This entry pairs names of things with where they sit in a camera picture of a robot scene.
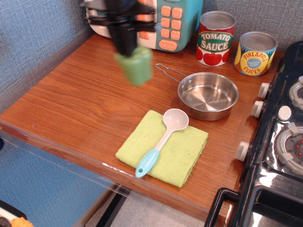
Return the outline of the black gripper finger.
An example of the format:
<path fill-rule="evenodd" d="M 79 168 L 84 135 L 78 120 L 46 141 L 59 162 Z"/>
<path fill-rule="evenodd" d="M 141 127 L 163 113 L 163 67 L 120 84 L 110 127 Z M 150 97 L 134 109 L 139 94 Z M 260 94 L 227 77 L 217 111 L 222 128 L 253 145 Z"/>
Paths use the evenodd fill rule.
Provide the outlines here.
<path fill-rule="evenodd" d="M 137 47 L 137 32 L 133 27 L 126 27 L 124 32 L 124 55 L 130 57 Z"/>
<path fill-rule="evenodd" d="M 124 48 L 123 48 L 123 45 L 121 44 L 121 30 L 120 30 L 120 27 L 119 26 L 116 26 L 116 25 L 109 25 L 108 27 L 108 31 L 109 31 L 109 34 L 111 36 L 111 39 L 117 49 L 117 51 L 120 53 L 120 54 L 124 54 Z"/>

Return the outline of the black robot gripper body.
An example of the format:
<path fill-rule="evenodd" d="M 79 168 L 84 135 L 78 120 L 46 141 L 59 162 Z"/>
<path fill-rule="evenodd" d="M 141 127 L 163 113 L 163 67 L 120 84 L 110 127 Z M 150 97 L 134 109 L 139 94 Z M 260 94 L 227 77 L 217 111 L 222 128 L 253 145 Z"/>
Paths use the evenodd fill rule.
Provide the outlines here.
<path fill-rule="evenodd" d="M 106 27 L 128 25 L 136 32 L 157 31 L 157 23 L 153 20 L 139 21 L 136 19 L 137 15 L 155 14 L 155 9 L 136 0 L 87 0 L 82 2 L 80 6 L 88 11 L 96 10 L 102 12 L 102 15 L 87 15 L 87 19 L 92 25 Z"/>

